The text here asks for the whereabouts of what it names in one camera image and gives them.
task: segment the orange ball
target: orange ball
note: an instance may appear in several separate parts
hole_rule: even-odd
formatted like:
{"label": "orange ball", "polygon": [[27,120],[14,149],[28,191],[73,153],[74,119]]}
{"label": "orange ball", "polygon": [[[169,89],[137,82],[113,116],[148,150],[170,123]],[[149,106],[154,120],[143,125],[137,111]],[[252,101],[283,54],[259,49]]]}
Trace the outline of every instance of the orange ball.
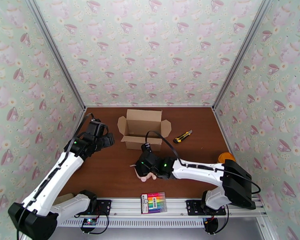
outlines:
{"label": "orange ball", "polygon": [[234,156],[230,152],[224,152],[219,156],[218,162],[219,163],[225,163],[226,159],[236,161],[236,159],[234,158]]}

